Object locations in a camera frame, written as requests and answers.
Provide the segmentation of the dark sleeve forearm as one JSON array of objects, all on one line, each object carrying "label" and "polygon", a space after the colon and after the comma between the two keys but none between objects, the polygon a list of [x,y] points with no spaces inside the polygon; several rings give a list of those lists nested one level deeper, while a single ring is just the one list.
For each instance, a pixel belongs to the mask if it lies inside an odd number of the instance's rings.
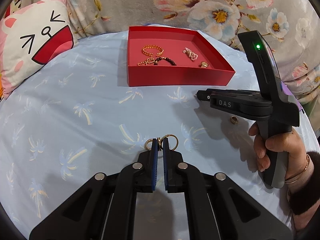
[{"label": "dark sleeve forearm", "polygon": [[287,200],[295,229],[304,229],[319,208],[319,153],[308,152],[310,163],[303,175],[288,185]]}]

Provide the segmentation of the right hand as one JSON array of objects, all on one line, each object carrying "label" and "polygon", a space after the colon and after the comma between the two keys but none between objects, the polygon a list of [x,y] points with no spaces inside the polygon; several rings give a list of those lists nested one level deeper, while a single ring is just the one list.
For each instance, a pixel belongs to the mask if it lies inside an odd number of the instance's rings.
[{"label": "right hand", "polygon": [[267,151],[286,153],[288,156],[286,180],[299,179],[308,168],[310,163],[303,141],[298,133],[293,129],[291,132],[272,136],[263,140],[259,134],[258,125],[253,124],[248,134],[254,137],[254,152],[257,157],[257,167],[260,172],[267,170],[271,161],[267,156]]}]

